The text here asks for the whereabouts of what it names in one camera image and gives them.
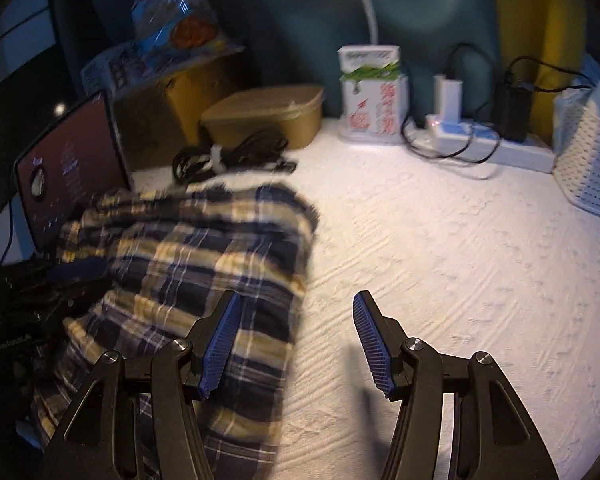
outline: container lid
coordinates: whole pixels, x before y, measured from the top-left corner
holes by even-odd
[[[322,104],[323,88],[318,85],[287,85],[254,88],[235,94],[208,108],[203,123],[236,120],[290,120]]]

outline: plaid fabric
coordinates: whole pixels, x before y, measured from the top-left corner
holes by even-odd
[[[131,195],[94,204],[64,226],[59,257],[106,256],[114,288],[79,319],[32,412],[44,445],[91,366],[107,349],[154,354],[208,316],[224,290],[240,293],[240,330],[218,390],[196,406],[216,478],[263,478],[279,442],[285,372],[317,214],[295,192],[262,186]],[[141,398],[145,469],[158,478],[149,396]]]

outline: white power adapter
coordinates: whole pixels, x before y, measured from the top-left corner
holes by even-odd
[[[462,106],[462,81],[447,79],[443,74],[433,76],[434,104],[438,120],[458,124]]]

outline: white cable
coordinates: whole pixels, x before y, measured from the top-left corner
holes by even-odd
[[[369,26],[369,43],[372,45],[378,44],[378,19],[376,18],[376,10],[371,0],[362,1],[362,7],[365,9],[366,24]]]

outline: silver screw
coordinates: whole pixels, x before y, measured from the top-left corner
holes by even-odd
[[[490,365],[493,363],[493,357],[487,352],[476,352],[475,360],[478,361],[481,365]]]
[[[115,363],[118,360],[118,352],[115,350],[106,351],[102,354],[102,360],[104,361],[104,364],[107,365]]]
[[[179,350],[180,352],[186,350],[187,346],[189,346],[189,341],[184,338],[178,338],[171,341],[171,348],[174,350]]]
[[[408,338],[407,341],[404,342],[404,344],[409,350],[413,350],[414,352],[417,352],[418,350],[422,350],[424,348],[424,343],[422,342],[422,339],[419,339],[417,337]]]

